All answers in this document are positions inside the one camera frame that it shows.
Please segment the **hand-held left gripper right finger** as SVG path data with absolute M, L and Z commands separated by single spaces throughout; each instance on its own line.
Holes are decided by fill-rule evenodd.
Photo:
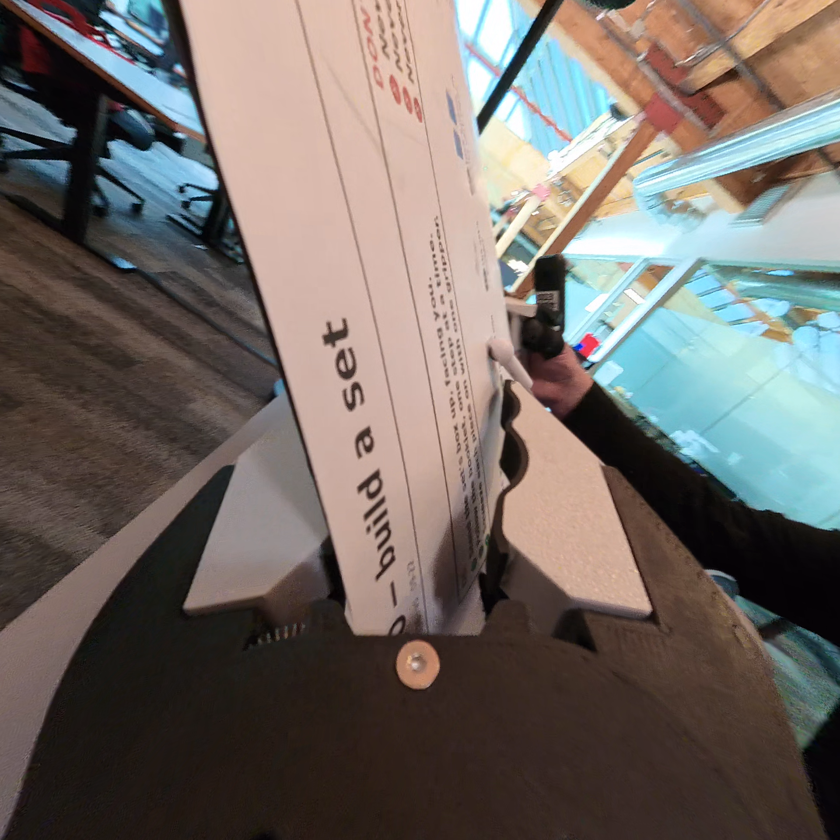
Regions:
M 543 634 L 582 610 L 645 621 L 653 606 L 605 468 L 523 385 L 507 381 L 485 610 L 523 603 Z

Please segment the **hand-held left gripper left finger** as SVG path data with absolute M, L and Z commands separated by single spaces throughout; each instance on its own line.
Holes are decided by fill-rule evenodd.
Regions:
M 304 618 L 343 584 L 319 495 L 289 406 L 237 458 L 183 603 L 190 616 L 252 610 Z

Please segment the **printed instruction board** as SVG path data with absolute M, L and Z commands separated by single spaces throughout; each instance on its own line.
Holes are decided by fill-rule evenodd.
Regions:
M 454 2 L 167 2 L 357 634 L 438 635 L 501 491 L 508 336 Z

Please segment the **person's right hand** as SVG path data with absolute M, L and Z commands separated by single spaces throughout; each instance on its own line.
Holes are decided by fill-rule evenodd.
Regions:
M 578 355 L 567 344 L 550 359 L 531 351 L 526 351 L 523 359 L 532 380 L 531 393 L 561 422 L 592 389 L 592 378 L 581 365 Z

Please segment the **black pole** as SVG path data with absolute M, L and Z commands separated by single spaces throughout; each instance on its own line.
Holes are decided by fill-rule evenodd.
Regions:
M 499 75 L 495 87 L 492 88 L 478 112 L 476 117 L 478 134 L 483 134 L 486 130 L 490 119 L 496 114 L 502 101 L 512 89 L 520 71 L 526 65 L 563 3 L 564 1 L 545 1 L 541 5 L 520 45 Z

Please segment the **black office chair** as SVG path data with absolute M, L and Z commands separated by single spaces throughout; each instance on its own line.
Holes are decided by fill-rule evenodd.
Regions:
M 104 135 L 98 142 L 98 159 L 100 161 L 110 158 L 110 143 L 115 141 L 122 141 L 137 151 L 146 152 L 152 147 L 155 134 L 147 120 L 138 112 L 113 102 L 109 106 Z M 98 179 L 116 186 L 131 197 L 132 215 L 140 216 L 142 214 L 145 200 L 141 194 L 135 192 L 128 184 L 104 168 L 100 162 L 96 173 Z
M 181 212 L 169 215 L 168 221 L 193 236 L 199 245 L 242 266 L 245 263 L 242 241 L 223 187 L 211 189 L 186 182 L 177 186 L 177 192 L 181 197 Z M 198 204 L 208 205 L 203 220 L 193 214 Z

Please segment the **office desk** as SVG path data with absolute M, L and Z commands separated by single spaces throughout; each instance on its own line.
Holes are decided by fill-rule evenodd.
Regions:
M 16 206 L 36 216 L 70 241 L 86 247 L 121 270 L 135 270 L 124 259 L 109 257 L 87 243 L 91 215 L 105 216 L 109 201 L 96 177 L 98 142 L 104 135 L 109 106 L 138 112 L 152 127 L 172 132 L 174 140 L 206 140 L 192 96 L 167 85 L 112 47 L 93 20 L 101 3 L 2 1 L 2 86 L 46 109 L 75 130 L 61 142 L 2 126 L 2 138 L 28 144 L 2 150 L 2 172 L 10 161 L 56 161 L 69 166 L 62 215 L 54 217 L 20 195 L 6 193 Z

